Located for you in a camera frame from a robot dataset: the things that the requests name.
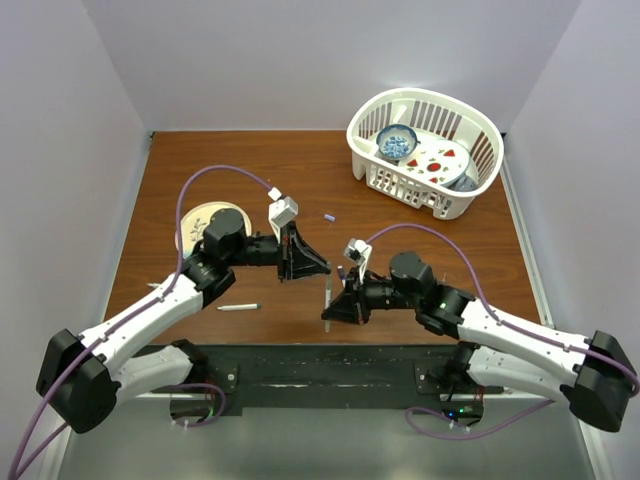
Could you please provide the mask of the teal white marker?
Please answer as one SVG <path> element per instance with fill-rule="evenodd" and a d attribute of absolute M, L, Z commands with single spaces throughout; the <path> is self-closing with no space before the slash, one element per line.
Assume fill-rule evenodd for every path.
<path fill-rule="evenodd" d="M 237 312 L 237 311 L 259 310 L 260 308 L 261 308 L 261 305 L 259 303 L 248 303 L 248 304 L 220 305 L 216 307 L 216 310 L 221 312 Z"/>

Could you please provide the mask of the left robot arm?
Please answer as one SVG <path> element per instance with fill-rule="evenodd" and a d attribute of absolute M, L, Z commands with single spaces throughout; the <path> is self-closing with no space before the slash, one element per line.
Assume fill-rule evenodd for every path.
<path fill-rule="evenodd" d="M 140 349 L 180 320 L 220 298 L 235 282 L 234 267 L 273 267 L 279 281 L 331 271 L 290 220 L 270 235 L 247 235 L 236 209 L 215 212 L 192 253 L 147 296 L 81 334 L 67 329 L 48 342 L 38 394 L 79 434 L 102 423 L 131 397 L 166 386 L 200 390 L 206 358 L 188 341 L 141 355 Z"/>

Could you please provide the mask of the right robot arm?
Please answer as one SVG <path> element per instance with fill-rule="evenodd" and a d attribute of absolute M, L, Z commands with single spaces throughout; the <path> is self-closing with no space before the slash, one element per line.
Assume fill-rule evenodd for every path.
<path fill-rule="evenodd" d="M 375 310 L 397 309 L 413 310 L 427 331 L 457 340 L 442 371 L 456 392 L 477 385 L 531 393 L 567 405 L 579 420 L 610 433 L 620 430 L 639 392 L 636 371 L 611 334 L 567 333 L 510 315 L 438 281 L 414 252 L 395 255 L 387 276 L 352 268 L 321 317 L 364 325 Z"/>

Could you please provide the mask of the green pen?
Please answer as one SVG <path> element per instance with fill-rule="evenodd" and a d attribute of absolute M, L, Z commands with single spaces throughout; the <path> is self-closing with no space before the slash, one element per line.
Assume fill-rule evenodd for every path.
<path fill-rule="evenodd" d="M 326 277 L 326 281 L 325 281 L 324 310 L 326 310 L 330 306 L 331 299 L 332 299 L 332 277 L 330 274 Z M 324 318 L 323 322 L 324 322 L 324 332 L 328 334 L 331 329 L 331 320 L 326 320 Z"/>

